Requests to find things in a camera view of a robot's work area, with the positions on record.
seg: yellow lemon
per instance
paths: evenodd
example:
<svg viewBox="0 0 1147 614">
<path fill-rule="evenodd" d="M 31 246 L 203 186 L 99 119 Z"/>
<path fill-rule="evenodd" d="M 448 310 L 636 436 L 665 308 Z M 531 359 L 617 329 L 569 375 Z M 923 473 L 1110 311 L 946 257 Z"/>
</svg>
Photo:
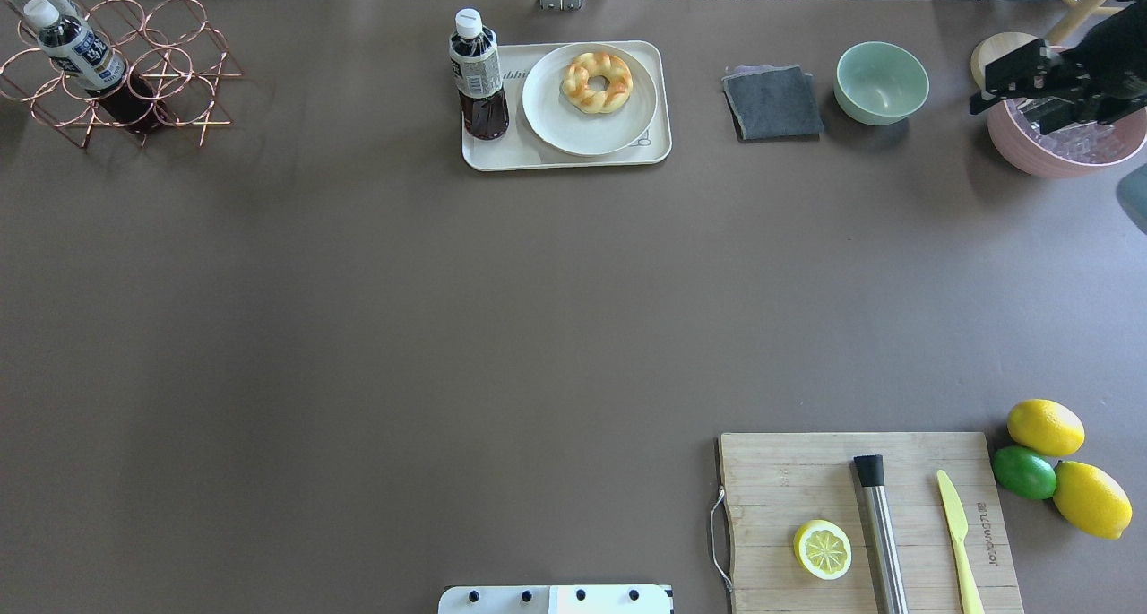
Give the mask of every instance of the yellow lemon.
<svg viewBox="0 0 1147 614">
<path fill-rule="evenodd" d="M 818 578 L 835 581 L 852 566 L 852 545 L 840 527 L 828 520 L 810 520 L 796 530 L 793 552 Z"/>
<path fill-rule="evenodd" d="M 1052 500 L 1068 522 L 1082 531 L 1116 539 L 1131 523 L 1131 500 L 1118 482 L 1090 464 L 1061 461 Z"/>
<path fill-rule="evenodd" d="M 1007 432 L 1015 443 L 1048 457 L 1069 456 L 1083 445 L 1083 422 L 1048 399 L 1015 404 L 1007 415 Z"/>
</svg>

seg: yellow knife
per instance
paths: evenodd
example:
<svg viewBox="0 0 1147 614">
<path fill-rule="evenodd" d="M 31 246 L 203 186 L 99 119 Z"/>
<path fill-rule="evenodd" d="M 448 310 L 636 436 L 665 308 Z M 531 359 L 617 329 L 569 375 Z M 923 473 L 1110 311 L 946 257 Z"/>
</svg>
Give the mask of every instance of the yellow knife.
<svg viewBox="0 0 1147 614">
<path fill-rule="evenodd" d="M 947 518 L 947 531 L 952 535 L 952 553 L 955 555 L 955 573 L 960 577 L 960 603 L 963 614 L 984 614 L 984 605 L 980 601 L 976 580 L 972 577 L 972 565 L 968 552 L 963 549 L 963 537 L 968 535 L 968 516 L 963 513 L 960 493 L 949 480 L 947 473 L 936 472 L 939 482 L 939 497 L 944 500 L 944 515 Z"/>
</svg>

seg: lemon slice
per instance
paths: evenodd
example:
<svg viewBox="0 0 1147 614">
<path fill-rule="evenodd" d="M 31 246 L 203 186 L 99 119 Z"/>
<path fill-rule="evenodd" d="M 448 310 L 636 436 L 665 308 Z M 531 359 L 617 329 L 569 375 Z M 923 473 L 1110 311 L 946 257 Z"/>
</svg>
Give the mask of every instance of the lemon slice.
<svg viewBox="0 0 1147 614">
<path fill-rule="evenodd" d="M 840 527 L 828 520 L 810 520 L 793 538 L 796 559 L 813 576 L 835 581 L 852 566 L 852 545 Z"/>
</svg>

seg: plate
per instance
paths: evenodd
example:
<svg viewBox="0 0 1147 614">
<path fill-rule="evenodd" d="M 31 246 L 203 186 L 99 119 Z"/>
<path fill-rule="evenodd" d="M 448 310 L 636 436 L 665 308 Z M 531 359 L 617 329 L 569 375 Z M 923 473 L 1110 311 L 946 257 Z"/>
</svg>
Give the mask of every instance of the plate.
<svg viewBox="0 0 1147 614">
<path fill-rule="evenodd" d="M 630 100 L 615 112 L 586 115 L 562 94 L 565 67 L 586 52 L 617 55 L 633 75 Z M 578 42 L 538 60 L 522 87 L 522 111 L 546 143 L 570 155 L 596 157 L 616 153 L 641 137 L 657 111 L 657 91 L 648 70 L 633 55 L 609 45 Z"/>
</svg>

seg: bagel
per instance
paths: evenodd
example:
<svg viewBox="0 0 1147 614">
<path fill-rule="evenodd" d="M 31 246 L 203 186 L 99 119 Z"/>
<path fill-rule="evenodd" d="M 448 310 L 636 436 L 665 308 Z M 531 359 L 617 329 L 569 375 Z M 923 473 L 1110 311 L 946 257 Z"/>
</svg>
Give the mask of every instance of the bagel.
<svg viewBox="0 0 1147 614">
<path fill-rule="evenodd" d="M 590 79 L 594 76 L 604 76 L 609 87 L 600 91 L 590 87 Z M 630 100 L 632 91 L 630 67 L 617 55 L 604 52 L 578 55 L 565 68 L 562 78 L 562 94 L 586 115 L 606 115 L 617 110 Z"/>
</svg>

